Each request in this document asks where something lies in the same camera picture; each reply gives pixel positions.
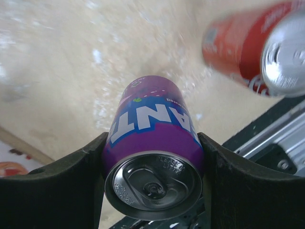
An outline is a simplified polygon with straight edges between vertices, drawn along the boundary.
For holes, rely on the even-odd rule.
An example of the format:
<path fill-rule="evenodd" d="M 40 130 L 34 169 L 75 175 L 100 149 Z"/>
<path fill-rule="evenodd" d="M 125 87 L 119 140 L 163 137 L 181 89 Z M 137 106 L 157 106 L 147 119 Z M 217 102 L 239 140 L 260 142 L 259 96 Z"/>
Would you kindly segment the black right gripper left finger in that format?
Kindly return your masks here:
<path fill-rule="evenodd" d="M 0 179 L 2 229 L 97 229 L 108 134 L 26 175 Z"/>

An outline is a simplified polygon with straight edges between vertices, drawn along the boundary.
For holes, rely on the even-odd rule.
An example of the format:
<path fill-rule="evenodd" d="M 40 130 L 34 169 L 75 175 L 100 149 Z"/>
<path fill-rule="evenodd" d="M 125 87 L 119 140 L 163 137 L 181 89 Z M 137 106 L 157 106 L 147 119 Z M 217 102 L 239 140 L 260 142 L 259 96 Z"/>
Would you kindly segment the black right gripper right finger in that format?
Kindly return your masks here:
<path fill-rule="evenodd" d="M 213 229 L 303 229 L 305 179 L 258 165 L 198 134 L 203 198 Z"/>

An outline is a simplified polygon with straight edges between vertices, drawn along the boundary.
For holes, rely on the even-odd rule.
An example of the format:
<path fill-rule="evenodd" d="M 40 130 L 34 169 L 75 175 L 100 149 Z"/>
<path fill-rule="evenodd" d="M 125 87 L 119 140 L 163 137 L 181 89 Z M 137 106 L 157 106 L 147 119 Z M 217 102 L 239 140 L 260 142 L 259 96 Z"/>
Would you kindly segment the purple fanta can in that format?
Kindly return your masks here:
<path fill-rule="evenodd" d="M 200 198 L 203 158 L 180 89 L 161 76 L 138 78 L 122 94 L 102 152 L 105 195 L 135 219 L 175 218 Z"/>

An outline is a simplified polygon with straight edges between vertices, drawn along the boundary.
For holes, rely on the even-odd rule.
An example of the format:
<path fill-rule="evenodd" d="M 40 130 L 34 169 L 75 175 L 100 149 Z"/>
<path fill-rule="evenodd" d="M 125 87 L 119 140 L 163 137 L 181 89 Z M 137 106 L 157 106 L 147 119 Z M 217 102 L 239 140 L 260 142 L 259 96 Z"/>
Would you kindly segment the red coca-cola can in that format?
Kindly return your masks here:
<path fill-rule="evenodd" d="M 305 3 L 289 0 L 215 20 L 203 36 L 205 63 L 256 94 L 305 93 Z"/>

